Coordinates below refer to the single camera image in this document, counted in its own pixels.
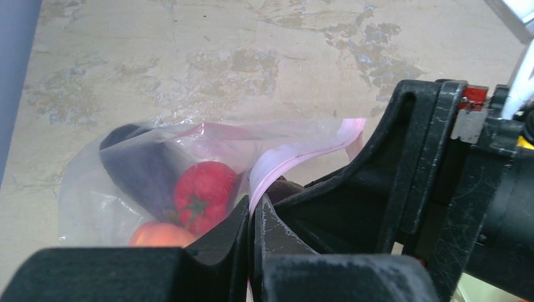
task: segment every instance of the yellow object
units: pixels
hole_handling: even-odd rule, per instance
[[[534,146],[531,143],[527,142],[523,136],[519,137],[517,146],[530,149],[530,150],[534,150]]]

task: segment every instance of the pink zipper seal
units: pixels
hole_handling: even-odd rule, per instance
[[[282,174],[291,168],[315,157],[346,149],[349,159],[363,147],[361,133],[365,126],[364,118],[345,118],[336,136],[322,142],[291,143],[267,150],[256,162],[250,173],[251,199],[249,214],[254,210],[265,191]]]

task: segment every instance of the white cable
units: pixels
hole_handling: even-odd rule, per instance
[[[501,117],[505,120],[511,120],[515,113],[528,102],[534,94],[534,79],[532,73],[534,70],[534,40],[532,40],[521,54],[512,77],[508,82],[510,91],[504,104]]]

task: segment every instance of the stained floor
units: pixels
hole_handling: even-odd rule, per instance
[[[366,117],[368,137],[399,80],[505,84],[520,52],[482,0],[44,0],[0,192],[0,288],[58,244],[65,165],[114,126]]]

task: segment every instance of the orange fruit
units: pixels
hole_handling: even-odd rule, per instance
[[[196,237],[188,230],[170,223],[147,222],[133,233],[131,247],[186,247]]]

